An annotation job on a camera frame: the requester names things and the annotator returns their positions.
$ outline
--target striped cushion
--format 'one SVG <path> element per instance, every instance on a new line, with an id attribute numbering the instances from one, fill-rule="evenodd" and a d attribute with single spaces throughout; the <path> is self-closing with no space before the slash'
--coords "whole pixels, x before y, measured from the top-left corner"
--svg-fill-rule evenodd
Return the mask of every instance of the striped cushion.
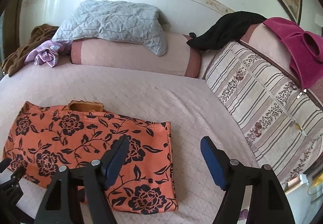
<path id="1" fill-rule="evenodd" d="M 281 183 L 305 171 L 323 151 L 323 112 L 259 55 L 230 42 L 215 57 L 206 83 L 235 119 L 259 165 Z"/>

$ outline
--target metal screw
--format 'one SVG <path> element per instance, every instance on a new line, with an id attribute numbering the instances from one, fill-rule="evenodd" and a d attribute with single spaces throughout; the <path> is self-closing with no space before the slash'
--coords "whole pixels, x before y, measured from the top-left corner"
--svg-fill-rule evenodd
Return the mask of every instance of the metal screw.
<path id="1" fill-rule="evenodd" d="M 268 165 L 268 164 L 264 164 L 264 169 L 266 169 L 266 170 L 271 170 L 271 166 L 270 166 L 270 165 Z"/>
<path id="2" fill-rule="evenodd" d="M 231 164 L 232 166 L 237 166 L 237 165 L 239 164 L 239 161 L 238 161 L 238 160 L 236 160 L 236 159 L 231 159 L 231 160 L 230 160 L 230 164 Z"/>
<path id="3" fill-rule="evenodd" d="M 67 169 L 67 166 L 65 166 L 65 165 L 62 165 L 59 167 L 60 172 L 64 172 L 66 169 Z"/>
<path id="4" fill-rule="evenodd" d="M 94 159 L 91 161 L 91 165 L 92 166 L 97 166 L 97 165 L 100 165 L 101 161 L 99 159 Z"/>

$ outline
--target zipper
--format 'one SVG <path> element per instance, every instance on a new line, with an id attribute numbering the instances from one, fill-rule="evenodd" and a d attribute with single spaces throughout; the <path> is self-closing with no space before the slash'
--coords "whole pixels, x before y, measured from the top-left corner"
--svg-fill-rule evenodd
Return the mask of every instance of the zipper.
<path id="1" fill-rule="evenodd" d="M 230 51 L 230 52 L 235 56 L 235 58 L 237 58 L 237 60 L 249 72 L 249 74 L 264 88 L 264 90 L 271 96 L 271 98 L 276 102 L 276 104 L 281 108 L 281 110 L 295 123 L 296 130 L 300 131 L 302 133 L 302 135 L 304 135 L 306 137 L 307 134 L 305 133 L 305 131 L 301 127 L 301 125 L 297 123 L 295 118 L 282 106 L 281 103 L 278 102 L 276 97 L 267 89 L 267 87 L 257 79 L 257 77 L 249 70 L 249 68 L 244 64 L 244 62 L 234 52 L 232 52 L 232 51 Z M 306 89 L 304 89 L 303 91 L 300 92 L 300 94 L 297 96 L 297 99 L 299 99 L 301 97 L 301 95 L 305 94 L 305 93 L 306 93 Z"/>

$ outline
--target light blue quilted blanket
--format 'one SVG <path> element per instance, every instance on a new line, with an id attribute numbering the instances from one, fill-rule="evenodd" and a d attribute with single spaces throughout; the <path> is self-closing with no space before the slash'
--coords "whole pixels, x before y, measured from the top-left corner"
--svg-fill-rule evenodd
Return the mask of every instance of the light blue quilted blanket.
<path id="1" fill-rule="evenodd" d="M 98 37 L 140 43 L 158 56 L 167 51 L 160 11 L 144 3 L 86 0 L 59 27 L 53 41 Z"/>

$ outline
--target orange floral bag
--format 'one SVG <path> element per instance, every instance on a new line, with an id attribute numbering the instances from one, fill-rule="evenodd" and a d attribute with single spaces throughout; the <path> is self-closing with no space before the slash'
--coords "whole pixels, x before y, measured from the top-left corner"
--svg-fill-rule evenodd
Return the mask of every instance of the orange floral bag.
<path id="1" fill-rule="evenodd" d="M 46 187 L 61 165 L 85 166 L 126 135 L 129 153 L 116 183 L 106 192 L 111 207 L 141 214 L 178 208 L 173 182 L 171 123 L 154 123 L 111 112 L 80 112 L 68 106 L 26 102 L 9 132 L 4 158 L 23 165 L 25 178 Z"/>

